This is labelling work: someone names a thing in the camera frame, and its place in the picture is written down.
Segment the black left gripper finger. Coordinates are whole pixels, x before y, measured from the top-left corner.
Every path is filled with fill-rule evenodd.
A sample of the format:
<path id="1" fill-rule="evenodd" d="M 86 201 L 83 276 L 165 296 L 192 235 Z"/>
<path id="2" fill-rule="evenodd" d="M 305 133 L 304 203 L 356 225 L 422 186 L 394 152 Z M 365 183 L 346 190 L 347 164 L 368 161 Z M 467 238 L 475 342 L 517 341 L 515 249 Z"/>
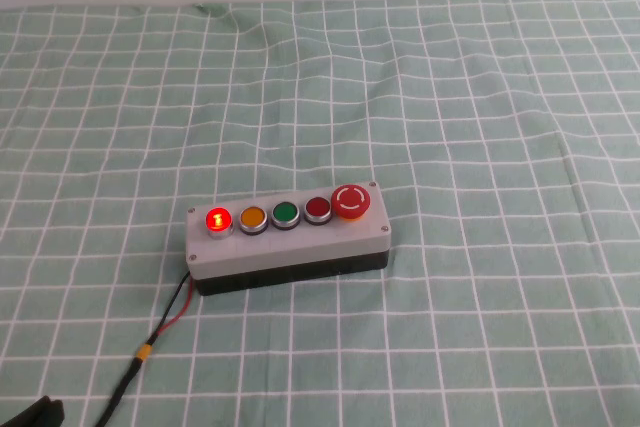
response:
<path id="1" fill-rule="evenodd" d="M 27 409 L 4 422 L 1 427 L 37 427 L 47 424 L 46 412 L 50 406 L 50 398 L 41 397 Z"/>
<path id="2" fill-rule="evenodd" d="M 34 404 L 32 427 L 60 427 L 65 420 L 63 402 L 61 400 L 40 399 Z"/>

